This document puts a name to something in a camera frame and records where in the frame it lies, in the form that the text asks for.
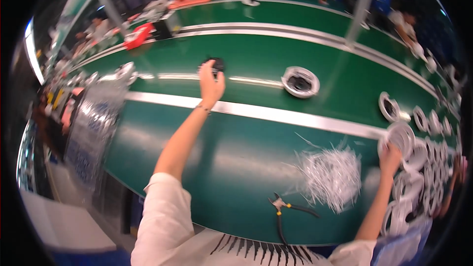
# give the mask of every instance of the black pliers handle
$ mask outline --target black pliers handle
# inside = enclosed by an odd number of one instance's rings
[[[277,215],[277,223],[278,223],[278,234],[279,234],[279,237],[281,238],[281,241],[282,243],[285,245],[285,246],[289,246],[286,242],[286,239],[284,238],[284,234],[282,232],[282,221],[281,221],[281,208],[283,206],[287,207],[287,208],[292,208],[294,210],[298,210],[298,211],[303,211],[303,212],[306,212],[306,213],[309,213],[311,214],[312,216],[314,217],[317,217],[317,218],[320,218],[320,216],[314,211],[314,210],[311,210],[309,208],[306,208],[306,207],[303,207],[303,206],[299,206],[299,205],[293,205],[293,204],[286,204],[284,201],[282,201],[281,197],[275,192],[274,193],[275,197],[276,197],[276,200],[272,200],[271,198],[268,198],[269,199],[269,202],[274,205],[274,207],[276,208],[276,215]]]

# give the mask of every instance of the fluorescent light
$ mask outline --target fluorescent light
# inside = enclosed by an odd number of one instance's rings
[[[36,58],[36,49],[34,47],[33,30],[31,28],[32,21],[33,20],[31,19],[31,21],[28,23],[27,30],[25,32],[25,43],[27,46],[28,59],[30,61],[31,67],[33,68],[33,72],[36,75],[36,78],[38,79],[39,83],[43,85],[44,77],[43,73],[41,73],[41,69],[39,68],[38,59]]]
[[[31,21],[28,23],[27,29],[25,31],[25,38],[28,37],[28,35],[31,34],[31,22],[32,21],[33,21],[33,19],[31,19]]]
[[[237,83],[262,85],[262,86],[269,86],[269,87],[275,87],[275,88],[283,88],[284,87],[282,85],[282,82],[275,81],[275,80],[247,78],[247,77],[239,77],[239,76],[232,76],[232,77],[229,77],[228,79],[232,80],[232,81],[235,81]]]

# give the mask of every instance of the white shirt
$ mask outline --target white shirt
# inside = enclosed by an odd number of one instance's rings
[[[276,250],[271,254],[261,247],[255,250],[256,247],[252,245],[246,253],[247,243],[253,242],[243,239],[244,245],[240,249],[241,239],[228,234],[210,229],[195,234],[191,221],[191,195],[173,176],[166,173],[154,174],[144,191],[146,198],[143,218],[132,252],[132,265],[278,265]],[[349,242],[337,247],[328,259],[312,253],[307,247],[294,248],[303,256],[304,265],[368,266],[375,245],[375,240]],[[284,254],[280,259],[279,264],[286,265]],[[302,258],[288,254],[287,265],[294,264],[302,265]]]
[[[95,32],[93,33],[94,40],[97,42],[100,41],[111,28],[108,19],[102,20],[100,25],[95,28]]]
[[[404,16],[403,16],[403,13],[401,13],[400,11],[392,11],[389,13],[388,15],[388,19],[393,22],[394,25],[398,26],[402,26],[402,28],[404,29],[405,33],[409,36],[409,37],[412,37],[412,38],[415,38],[415,31],[414,31],[414,28],[412,27],[411,24],[408,24],[406,23],[406,21],[404,20]]]

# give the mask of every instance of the white plastic ring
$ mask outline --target white plastic ring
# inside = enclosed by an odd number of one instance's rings
[[[388,111],[388,109],[386,109],[386,104],[391,105],[392,111]],[[389,99],[389,95],[387,94],[387,92],[382,92],[379,95],[378,105],[379,109],[381,110],[381,113],[389,122],[399,121],[401,112],[401,110],[399,109],[399,105],[397,104],[396,100]]]
[[[419,106],[414,107],[413,115],[415,124],[419,131],[427,132],[429,128],[429,121],[427,121],[424,112]]]
[[[444,117],[443,121],[443,130],[445,135],[452,135],[452,125],[450,124],[446,116]]]
[[[435,112],[435,110],[432,110],[430,112],[429,116],[429,126],[430,126],[430,131],[433,134],[439,134],[442,133],[442,124],[439,121],[439,116]]]
[[[424,167],[424,163],[427,161],[427,147],[423,140],[416,139],[412,148],[411,156],[408,160],[403,162],[403,168],[405,170],[419,171]]]

